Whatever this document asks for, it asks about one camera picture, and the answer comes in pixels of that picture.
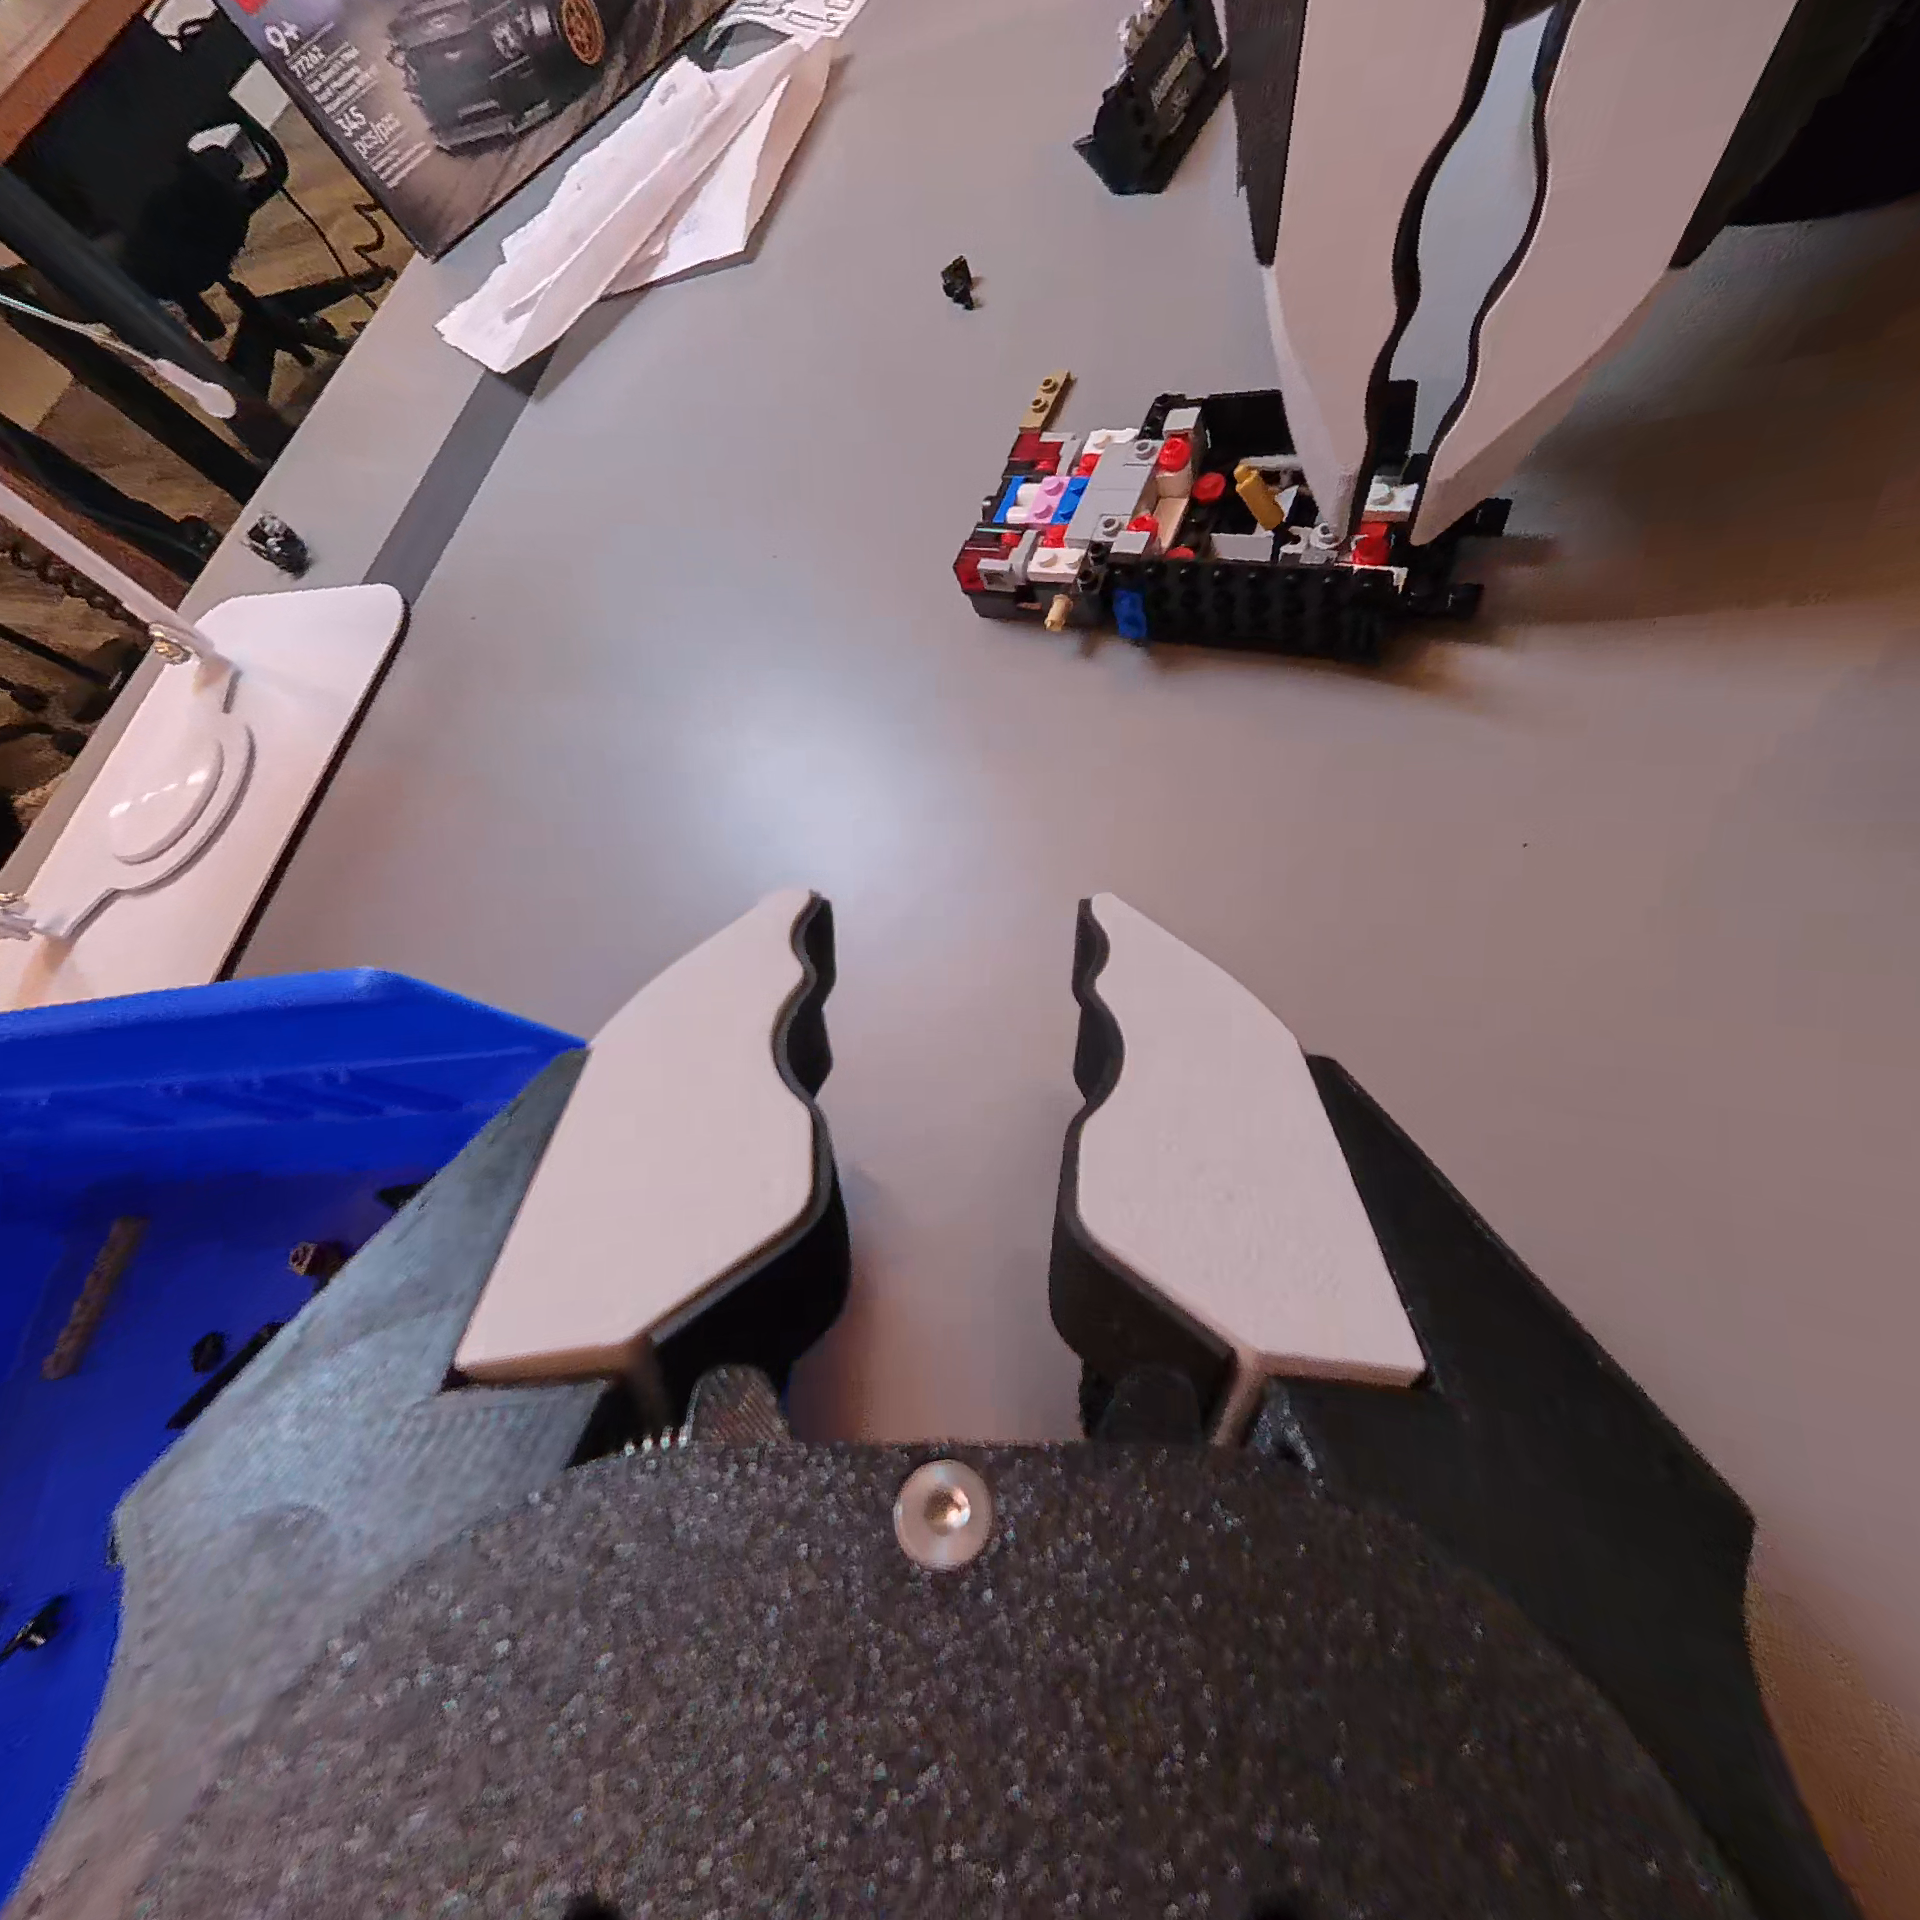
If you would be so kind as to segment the partly built lego car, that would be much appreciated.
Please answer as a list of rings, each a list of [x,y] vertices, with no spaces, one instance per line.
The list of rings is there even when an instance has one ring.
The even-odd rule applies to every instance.
[[[1387,386],[1351,533],[1320,514],[1276,387],[1157,395],[1138,425],[1084,433],[1053,416],[1014,430],[956,547],[956,589],[977,616],[1048,634],[1374,666],[1407,628],[1474,616],[1482,583],[1456,574],[1459,553],[1511,516],[1486,497],[1413,543],[1413,398],[1411,380]]]

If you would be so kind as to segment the white paper bags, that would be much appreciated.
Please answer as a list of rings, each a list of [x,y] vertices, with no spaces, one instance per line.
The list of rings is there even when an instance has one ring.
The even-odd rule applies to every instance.
[[[741,258],[830,88],[830,43],[773,35],[750,60],[676,60],[644,105],[509,233],[440,341],[489,371],[555,347],[592,304]]]

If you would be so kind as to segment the black lego assembly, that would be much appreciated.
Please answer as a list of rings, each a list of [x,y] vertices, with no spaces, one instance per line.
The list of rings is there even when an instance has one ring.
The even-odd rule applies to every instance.
[[[1228,92],[1210,4],[1136,4],[1116,29],[1119,68],[1075,144],[1114,195],[1162,191]]]

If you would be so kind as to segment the blue plastic bin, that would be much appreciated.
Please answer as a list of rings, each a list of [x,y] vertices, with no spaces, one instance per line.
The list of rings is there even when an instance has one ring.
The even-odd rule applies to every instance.
[[[175,1255],[328,1234],[440,1171],[582,1038],[379,970],[225,980],[3,1017],[3,1375],[114,1219]],[[3,1894],[98,1715],[3,1715]]]

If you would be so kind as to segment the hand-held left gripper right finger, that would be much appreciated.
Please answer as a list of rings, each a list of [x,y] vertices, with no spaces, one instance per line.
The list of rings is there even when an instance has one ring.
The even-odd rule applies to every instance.
[[[1173,1378],[1235,1443],[1269,1382],[1413,1387],[1428,1354],[1294,1027],[1173,929],[1090,896],[1075,916],[1077,1114],[1052,1227],[1052,1322],[1088,1438],[1127,1378]]]

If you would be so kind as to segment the white book stand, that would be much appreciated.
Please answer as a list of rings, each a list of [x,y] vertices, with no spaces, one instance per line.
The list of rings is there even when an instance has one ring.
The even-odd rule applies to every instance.
[[[205,986],[348,741],[408,606],[390,583],[241,595],[198,616],[26,896],[3,907],[3,1010]]]

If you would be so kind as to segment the small lego bricks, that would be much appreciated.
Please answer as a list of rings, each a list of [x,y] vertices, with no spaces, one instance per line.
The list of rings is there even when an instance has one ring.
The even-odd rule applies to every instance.
[[[36,1308],[3,1375],[7,1716],[94,1705],[122,1592],[117,1502],[418,1187],[372,1187],[289,1252],[175,1255],[161,1219],[114,1219],[71,1297]]]

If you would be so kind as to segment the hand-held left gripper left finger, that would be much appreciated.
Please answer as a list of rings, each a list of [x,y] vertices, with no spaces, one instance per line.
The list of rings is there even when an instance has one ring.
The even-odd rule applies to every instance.
[[[613,1384],[644,1429],[702,1378],[782,1402],[831,1330],[853,1244],[819,1092],[830,898],[764,896],[592,1038],[465,1330],[456,1384]]]

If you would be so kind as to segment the lego set box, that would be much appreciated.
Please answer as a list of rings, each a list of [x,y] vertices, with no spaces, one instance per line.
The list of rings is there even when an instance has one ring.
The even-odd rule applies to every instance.
[[[408,246],[440,258],[726,4],[221,4]]]

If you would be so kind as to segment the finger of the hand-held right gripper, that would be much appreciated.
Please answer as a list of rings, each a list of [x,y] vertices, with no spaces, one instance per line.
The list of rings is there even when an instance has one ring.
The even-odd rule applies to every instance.
[[[1306,4],[1267,310],[1312,497],[1357,497],[1420,299],[1420,217],[1494,57],[1487,4]]]
[[[1470,341],[1413,543],[1492,497],[1639,328],[1796,4],[1577,4],[1527,237]]]

